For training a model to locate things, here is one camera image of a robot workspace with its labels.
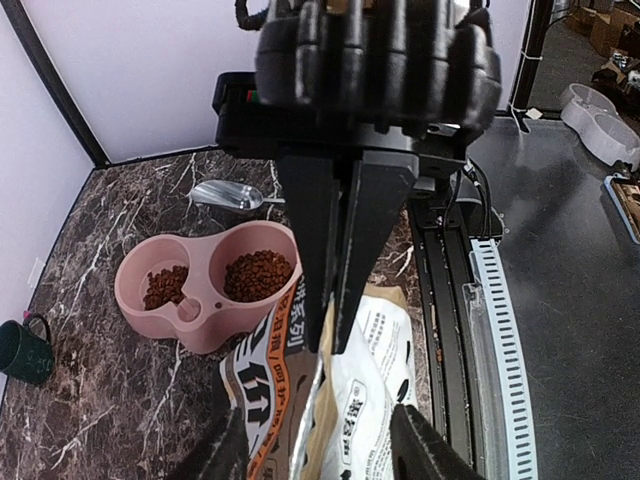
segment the mug handle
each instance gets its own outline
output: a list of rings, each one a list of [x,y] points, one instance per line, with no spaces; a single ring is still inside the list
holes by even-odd
[[[33,330],[31,330],[31,323],[33,320],[40,320],[42,322],[42,325],[44,325],[47,342],[51,343],[51,328],[49,327],[49,322],[47,322],[47,320],[42,315],[39,315],[37,313],[29,315],[24,321],[24,327],[29,331],[29,333],[35,335],[35,333],[33,333]]]

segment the cardboard box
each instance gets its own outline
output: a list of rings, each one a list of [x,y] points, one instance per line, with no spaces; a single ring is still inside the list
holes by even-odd
[[[611,14],[608,43],[612,47],[617,47],[625,25],[633,28],[636,22],[640,22],[640,9],[628,2],[616,4]]]
[[[593,29],[591,30],[591,37],[589,39],[589,42],[591,43],[591,46],[594,48],[594,50],[603,57],[608,57],[611,47],[614,46],[610,43],[610,27],[611,15],[598,13],[596,15],[596,21],[593,24]]]
[[[598,13],[611,13],[613,10],[614,0],[594,0],[593,8]]]

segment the white wall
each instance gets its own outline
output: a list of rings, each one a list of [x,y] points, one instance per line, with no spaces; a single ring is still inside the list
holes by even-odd
[[[47,260],[92,168],[0,8],[0,323],[22,319],[34,261]]]
[[[234,3],[23,0],[112,161],[214,143],[218,74],[254,70],[258,34],[237,27]]]
[[[502,60],[500,110],[506,110],[520,62],[531,0],[491,0],[494,47]]]

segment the black frame edge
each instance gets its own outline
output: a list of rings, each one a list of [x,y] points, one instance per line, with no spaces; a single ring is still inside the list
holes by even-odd
[[[0,0],[0,5],[4,8],[9,23],[13,27],[42,84],[49,92],[82,148],[87,152],[96,167],[109,166],[111,161],[107,153],[98,142],[98,139],[91,131],[91,127],[87,124],[71,94],[65,87],[44,49],[22,2],[20,0]]]

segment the gray floor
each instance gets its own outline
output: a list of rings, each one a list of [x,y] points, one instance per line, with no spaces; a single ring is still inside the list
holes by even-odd
[[[593,72],[606,62],[589,38],[569,30],[564,22],[549,29],[542,57],[529,100],[529,106],[542,110],[560,110],[565,88],[571,83],[590,85]]]
[[[470,154],[509,233],[500,254],[533,406],[539,478],[640,478],[640,249],[607,169],[559,121],[497,119]]]

